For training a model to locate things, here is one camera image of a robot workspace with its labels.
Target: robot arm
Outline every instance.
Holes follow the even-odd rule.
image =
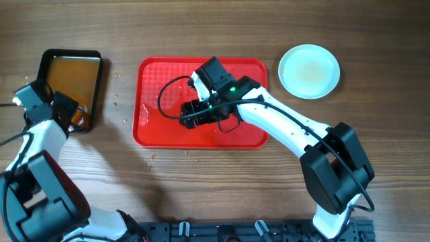
[[[0,175],[3,223],[12,240],[142,240],[146,234],[130,216],[90,206],[57,163],[78,103],[61,93],[48,93],[41,80],[15,94],[26,111],[26,135],[17,157]],[[41,191],[44,199],[24,205]]]
[[[317,203],[313,225],[326,238],[335,238],[348,223],[350,206],[363,192],[357,182],[365,189],[374,178],[354,130],[344,123],[331,128],[297,113],[249,77],[236,81],[216,57],[198,68],[188,85],[197,91],[199,99],[182,105],[181,124],[195,128],[233,114],[272,135],[300,159],[306,188]],[[329,161],[330,149],[344,163]]]

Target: white plate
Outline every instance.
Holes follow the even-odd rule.
[[[299,45],[285,53],[277,73],[287,91],[304,99],[324,97],[336,87],[341,76],[336,58],[313,44]]]

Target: black cable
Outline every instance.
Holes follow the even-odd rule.
[[[14,107],[16,104],[0,104],[0,107]]]
[[[221,132],[228,133],[228,132],[232,132],[233,130],[237,129],[241,125],[241,119],[238,118],[237,119],[237,125],[234,128],[231,128],[229,130],[223,130],[221,128],[221,120],[218,120],[217,123],[218,123],[218,128]]]
[[[361,206],[361,205],[356,205],[356,204],[352,204],[349,208],[354,209],[361,209],[364,210],[366,212],[373,212],[375,210],[375,206],[374,203],[372,202],[372,199],[370,198],[369,194],[366,192],[366,190],[363,188],[363,186],[361,185],[361,183],[358,181],[358,179],[356,178],[356,176],[353,174],[352,170],[349,168],[349,166],[346,164],[346,162],[344,162],[344,160],[337,154],[336,151],[333,150],[333,148],[331,148],[324,140],[323,138],[321,138],[319,135],[317,135],[317,133],[315,133],[310,127],[304,125],[303,123],[301,123],[299,120],[297,120],[295,117],[293,117],[291,114],[283,111],[281,108],[269,104],[267,102],[261,102],[257,99],[243,99],[243,100],[236,100],[236,101],[231,101],[231,102],[225,102],[223,104],[218,104],[216,106],[212,106],[212,108],[208,108],[199,112],[195,112],[193,114],[188,114],[188,115],[184,115],[184,116],[170,116],[166,113],[164,113],[164,111],[161,109],[161,105],[160,105],[160,99],[161,99],[161,95],[163,94],[164,90],[168,87],[168,85],[174,83],[177,80],[183,79],[183,78],[190,78],[188,76],[181,76],[181,77],[177,77],[175,79],[173,79],[172,81],[168,82],[160,91],[159,94],[159,98],[157,100],[157,105],[159,108],[160,113],[166,117],[166,118],[170,118],[170,119],[183,119],[183,118],[192,118],[194,116],[198,116],[201,114],[204,114],[206,112],[211,112],[213,109],[217,109],[217,108],[221,108],[223,106],[227,106],[227,105],[239,105],[239,104],[261,104],[262,106],[265,106],[265,108],[269,107],[272,108],[276,111],[278,111],[279,113],[283,114],[284,116],[286,116],[287,118],[289,118],[291,121],[295,122],[301,129],[304,129],[306,133],[311,134],[314,138],[316,138],[321,145],[323,145],[324,147],[326,147],[327,150],[329,150],[330,153],[332,153],[336,159],[342,164],[342,166],[344,166],[345,170],[347,171],[347,173],[351,176],[352,180],[354,181],[354,183],[356,184],[356,186],[359,188],[359,190],[361,191],[361,193],[363,194],[364,198],[366,199],[366,201],[369,204],[369,208],[365,207],[365,206]]]
[[[1,207],[1,216],[3,218],[3,224],[5,225],[6,232],[13,242],[18,242],[18,238],[13,233],[11,225],[9,224],[9,219],[7,218],[7,206],[6,206],[7,191],[9,190],[11,178],[13,177],[15,170],[17,169],[18,165],[24,159],[25,154],[27,153],[28,149],[30,148],[31,143],[33,142],[34,135],[33,135],[33,133],[26,131],[26,132],[22,132],[21,134],[17,134],[15,136],[13,136],[12,138],[9,138],[6,141],[0,143],[0,147],[2,147],[3,145],[6,145],[7,143],[9,143],[9,142],[11,142],[11,141],[23,136],[23,135],[28,135],[28,141],[27,141],[26,145],[24,146],[24,148],[22,149],[22,152],[18,155],[18,159],[13,164],[10,171],[5,173],[5,185],[3,186],[3,194],[2,194],[3,205]]]
[[[47,81],[45,81],[44,83],[49,89],[49,96],[50,96],[51,100],[54,100],[54,92],[52,91],[52,87],[49,85],[49,83]]]
[[[69,241],[72,241],[73,239],[97,239],[100,241],[115,242],[115,240],[108,239],[107,237],[98,237],[98,236],[84,235],[84,234],[73,235],[72,237],[65,239],[63,242],[69,242]]]

